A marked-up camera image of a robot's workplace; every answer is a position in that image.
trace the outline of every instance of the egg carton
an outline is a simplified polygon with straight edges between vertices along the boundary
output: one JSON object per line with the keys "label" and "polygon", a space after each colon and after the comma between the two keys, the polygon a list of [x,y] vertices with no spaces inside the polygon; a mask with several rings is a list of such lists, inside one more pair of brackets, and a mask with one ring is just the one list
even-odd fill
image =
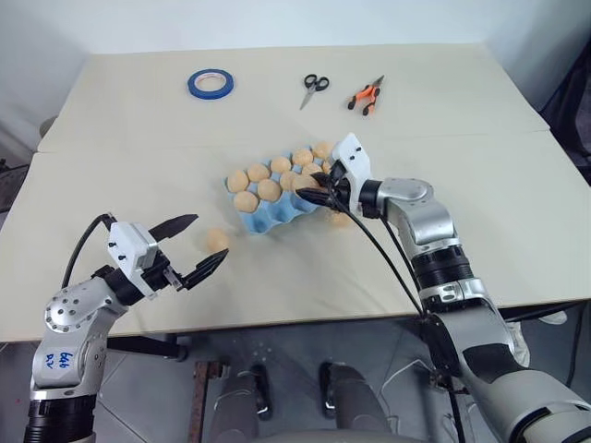
{"label": "egg carton", "polygon": [[[290,162],[292,161],[291,153],[284,154],[284,157],[289,159]],[[314,157],[313,162],[321,167],[324,160]],[[267,166],[269,171],[271,170],[271,159],[267,159],[264,162],[261,162],[261,164]],[[300,174],[302,172],[302,166],[292,163],[291,171]],[[269,178],[279,184],[279,180],[282,175],[283,174],[271,172],[271,177]],[[232,201],[234,201],[235,193],[230,192],[228,189],[227,178],[224,179],[223,184],[228,196]],[[257,188],[258,183],[250,182],[248,184],[247,191],[252,192],[258,196]],[[242,212],[240,210],[236,210],[236,212],[238,212],[240,220],[242,220],[242,223],[246,226],[250,233],[267,233],[274,226],[277,226],[278,224],[289,223],[299,215],[310,214],[318,207],[318,205],[310,203],[309,201],[305,201],[294,191],[282,190],[281,196],[276,201],[259,199],[259,205],[257,206],[257,209],[252,213]]]}

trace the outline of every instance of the table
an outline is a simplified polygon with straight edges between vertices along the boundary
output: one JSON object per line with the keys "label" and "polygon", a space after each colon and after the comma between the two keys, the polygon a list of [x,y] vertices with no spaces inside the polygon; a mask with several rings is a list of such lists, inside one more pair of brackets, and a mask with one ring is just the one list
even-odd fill
{"label": "table", "polygon": [[[90,60],[43,140],[41,153],[34,156],[0,232],[0,279],[7,312],[14,312],[0,325],[0,341],[41,337],[42,307],[58,289],[74,244],[90,220],[106,210],[119,220],[146,226],[197,212],[198,221],[162,244],[181,272],[206,256],[208,228],[223,227],[232,237],[231,252],[212,277],[189,293],[168,289],[153,302],[135,305],[115,324],[114,335],[412,314],[412,305],[387,265],[354,227],[332,228],[320,209],[267,235],[248,235],[223,190],[222,179],[235,168],[321,138],[336,141],[350,129],[367,149],[377,178],[414,176],[435,186],[436,196],[456,221],[475,274],[484,279],[498,305],[589,296],[589,188],[482,47],[286,52],[290,56],[279,61],[280,49]],[[318,72],[333,82],[300,113],[302,69],[297,75],[292,71],[305,66],[308,52],[311,62],[304,75]],[[327,54],[332,52],[330,62]],[[352,55],[362,63],[346,62]],[[252,57],[265,70],[255,72],[246,63]],[[370,58],[374,66],[368,69]],[[355,72],[341,74],[332,63],[349,65]],[[438,63],[442,72],[423,77],[425,66],[434,69]],[[138,71],[138,66],[145,69]],[[236,89],[227,101],[208,103],[210,108],[181,93],[182,85],[174,85],[178,92],[173,97],[160,90],[132,88],[132,77],[136,83],[161,84],[175,73],[183,83],[187,73],[204,66],[227,67],[236,77]],[[363,119],[347,111],[344,103],[350,89],[355,91],[381,73],[392,83],[384,85],[375,115]],[[341,76],[351,79],[346,87],[335,81]],[[244,101],[257,94],[249,79],[258,81],[260,100],[246,106]],[[163,85],[168,88],[169,81]],[[91,107],[92,95],[101,100]],[[425,104],[423,111],[414,100]],[[440,114],[445,109],[449,112]],[[238,118],[242,113],[251,130]],[[216,124],[224,115],[232,118]],[[265,131],[259,116],[270,118],[272,128]],[[196,125],[200,119],[207,124]],[[368,221],[368,226],[402,267],[380,224]],[[91,238],[72,281],[86,279],[110,262],[105,238]]]}

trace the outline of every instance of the pliers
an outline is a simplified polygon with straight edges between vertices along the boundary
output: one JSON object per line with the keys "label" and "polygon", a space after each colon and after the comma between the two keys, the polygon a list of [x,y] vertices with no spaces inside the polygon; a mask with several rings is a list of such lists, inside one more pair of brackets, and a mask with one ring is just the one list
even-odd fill
{"label": "pliers", "polygon": [[361,92],[358,92],[357,95],[354,95],[351,98],[349,104],[347,105],[347,108],[353,109],[355,108],[355,105],[358,100],[369,97],[369,104],[365,108],[363,108],[363,115],[368,115],[369,113],[372,113],[374,108],[376,107],[376,100],[380,95],[380,84],[382,80],[384,80],[384,76],[381,76],[372,84],[367,85]]}

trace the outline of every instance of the wall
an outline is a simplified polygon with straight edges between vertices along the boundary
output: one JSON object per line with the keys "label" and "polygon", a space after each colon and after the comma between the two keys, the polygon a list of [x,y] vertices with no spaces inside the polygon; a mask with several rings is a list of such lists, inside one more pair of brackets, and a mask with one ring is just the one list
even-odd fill
{"label": "wall", "polygon": [[89,53],[486,42],[539,109],[590,31],[589,0],[0,0],[0,155],[30,157]]}

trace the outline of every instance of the tape roll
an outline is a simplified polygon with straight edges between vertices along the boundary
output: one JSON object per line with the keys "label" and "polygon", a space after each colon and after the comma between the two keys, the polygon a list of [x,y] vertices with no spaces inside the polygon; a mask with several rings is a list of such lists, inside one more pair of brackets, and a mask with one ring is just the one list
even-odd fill
{"label": "tape roll", "polygon": [[[200,90],[197,84],[204,78],[209,77],[221,78],[225,83],[218,90]],[[223,69],[203,69],[189,77],[187,85],[191,95],[194,95],[198,99],[217,100],[225,97],[234,89],[234,78],[229,72]]]}

